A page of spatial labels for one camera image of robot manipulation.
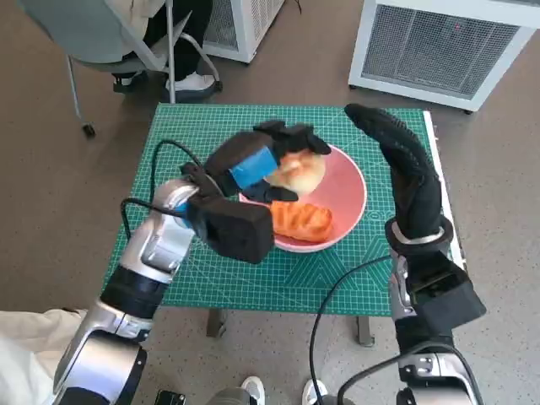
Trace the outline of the black gloved robot right hand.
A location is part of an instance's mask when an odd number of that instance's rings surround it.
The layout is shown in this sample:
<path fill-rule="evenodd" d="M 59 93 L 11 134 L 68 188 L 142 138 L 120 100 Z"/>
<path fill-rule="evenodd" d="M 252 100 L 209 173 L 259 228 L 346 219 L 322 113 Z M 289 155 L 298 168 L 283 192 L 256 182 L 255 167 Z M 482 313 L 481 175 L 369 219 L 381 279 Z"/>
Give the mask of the black gloved robot right hand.
<path fill-rule="evenodd" d="M 379 144 L 390 166 L 395 217 L 390 230 L 407 245 L 450 240 L 453 226 L 442 213 L 442 190 L 434 164 L 417 135 L 384 110 L 348 104 L 344 112 Z"/>

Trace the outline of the bare black robot left hand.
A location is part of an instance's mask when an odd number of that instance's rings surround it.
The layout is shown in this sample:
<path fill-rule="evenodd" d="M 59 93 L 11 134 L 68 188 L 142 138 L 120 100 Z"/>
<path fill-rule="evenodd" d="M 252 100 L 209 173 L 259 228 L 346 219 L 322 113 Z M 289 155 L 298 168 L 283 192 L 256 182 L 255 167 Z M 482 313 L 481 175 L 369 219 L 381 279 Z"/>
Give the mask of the bare black robot left hand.
<path fill-rule="evenodd" d="M 203 165 L 186 163 L 189 176 L 206 195 L 208 179 L 226 197 L 242 193 L 258 203 L 296 202 L 315 190 L 325 175 L 330 146 L 314 134 L 312 125 L 287 126 L 265 121 L 241 131 L 216 149 Z"/>

